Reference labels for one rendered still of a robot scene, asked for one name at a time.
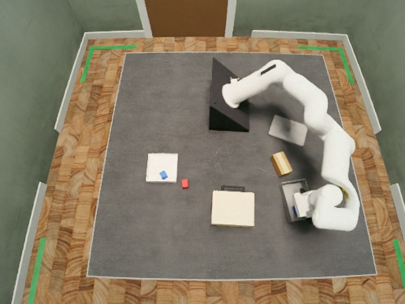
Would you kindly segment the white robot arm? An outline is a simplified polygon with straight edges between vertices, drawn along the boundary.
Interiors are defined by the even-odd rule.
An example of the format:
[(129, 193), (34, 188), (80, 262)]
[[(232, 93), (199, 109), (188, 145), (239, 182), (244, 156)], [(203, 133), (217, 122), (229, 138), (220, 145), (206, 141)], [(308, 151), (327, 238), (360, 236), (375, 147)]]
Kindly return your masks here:
[[(234, 83), (233, 83), (234, 82)], [(349, 159), (355, 151), (354, 140), (327, 114), (325, 94), (305, 77), (296, 74), (284, 62), (274, 60), (262, 69), (237, 82), (223, 86), (225, 101), (232, 108), (275, 84), (304, 107), (305, 126), (324, 142), (321, 176), (329, 182), (309, 195), (292, 195), (298, 217), (314, 210), (316, 228), (351, 231), (359, 218), (359, 198), (348, 179)], [(343, 193), (343, 194), (342, 194)], [(336, 208), (344, 195), (345, 205)]]

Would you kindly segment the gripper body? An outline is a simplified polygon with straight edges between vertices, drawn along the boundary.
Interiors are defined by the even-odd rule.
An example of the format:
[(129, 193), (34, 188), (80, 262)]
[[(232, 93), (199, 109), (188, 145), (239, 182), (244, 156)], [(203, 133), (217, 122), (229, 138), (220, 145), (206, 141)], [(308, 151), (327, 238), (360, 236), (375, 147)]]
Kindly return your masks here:
[[(309, 194), (312, 193), (312, 192), (314, 192), (314, 191), (308, 191), (308, 192), (302, 193), (301, 196), (309, 195)], [(306, 211), (306, 214), (307, 214), (307, 215), (306, 215), (305, 217), (312, 217), (313, 212), (314, 212), (314, 210)]]

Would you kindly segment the brown cardboard box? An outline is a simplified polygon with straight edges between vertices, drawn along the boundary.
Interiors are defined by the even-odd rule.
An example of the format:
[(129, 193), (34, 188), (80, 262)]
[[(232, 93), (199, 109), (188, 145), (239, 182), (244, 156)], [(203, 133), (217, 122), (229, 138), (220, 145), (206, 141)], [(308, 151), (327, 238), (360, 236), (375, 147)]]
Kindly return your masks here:
[(284, 174), (288, 175), (289, 173), (292, 172), (292, 168), (289, 165), (288, 160), (285, 157), (283, 151), (277, 154), (273, 154), (270, 160), (279, 178)]

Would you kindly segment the small red block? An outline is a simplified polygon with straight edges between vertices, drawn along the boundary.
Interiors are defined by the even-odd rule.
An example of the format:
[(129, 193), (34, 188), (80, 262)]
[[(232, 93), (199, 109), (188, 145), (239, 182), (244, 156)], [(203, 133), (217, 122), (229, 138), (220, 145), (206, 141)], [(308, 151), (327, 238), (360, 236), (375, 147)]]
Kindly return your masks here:
[(181, 180), (181, 181), (182, 181), (182, 187), (183, 187), (183, 189), (189, 188), (189, 186), (188, 186), (188, 179)]

